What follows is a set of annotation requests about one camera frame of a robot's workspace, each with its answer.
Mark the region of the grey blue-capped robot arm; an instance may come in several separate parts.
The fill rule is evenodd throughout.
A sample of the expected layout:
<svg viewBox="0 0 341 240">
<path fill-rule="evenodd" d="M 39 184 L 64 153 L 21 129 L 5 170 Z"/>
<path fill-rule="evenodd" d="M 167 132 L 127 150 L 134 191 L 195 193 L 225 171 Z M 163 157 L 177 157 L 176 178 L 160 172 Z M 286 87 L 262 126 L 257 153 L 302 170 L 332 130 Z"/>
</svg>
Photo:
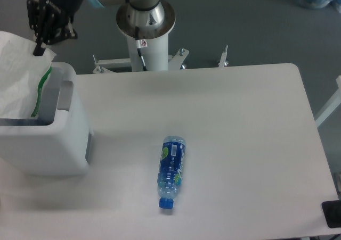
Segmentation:
<svg viewBox="0 0 341 240">
<path fill-rule="evenodd" d="M 54 45 L 67 39 L 77 39 L 72 24 L 83 0 L 27 0 L 30 29 L 35 33 L 34 56 L 42 56 L 45 45 Z M 138 13 L 165 12 L 164 0 L 95 0 L 102 6 L 129 5 Z"/>
</svg>

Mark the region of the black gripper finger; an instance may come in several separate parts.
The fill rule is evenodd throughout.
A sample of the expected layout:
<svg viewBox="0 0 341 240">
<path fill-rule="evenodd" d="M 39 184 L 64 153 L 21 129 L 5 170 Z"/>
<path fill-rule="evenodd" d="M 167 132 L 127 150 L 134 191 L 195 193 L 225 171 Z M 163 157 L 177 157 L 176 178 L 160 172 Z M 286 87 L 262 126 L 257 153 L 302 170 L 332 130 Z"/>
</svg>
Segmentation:
<svg viewBox="0 0 341 240">
<path fill-rule="evenodd" d="M 54 45 L 67 39 L 77 39 L 78 33 L 72 26 L 73 19 L 52 16 L 45 23 L 42 41 L 47 45 Z"/>
<path fill-rule="evenodd" d="M 49 0 L 27 0 L 29 27 L 34 31 L 36 47 L 34 56 L 42 56 L 45 45 L 50 45 L 55 38 L 55 10 Z"/>
</svg>

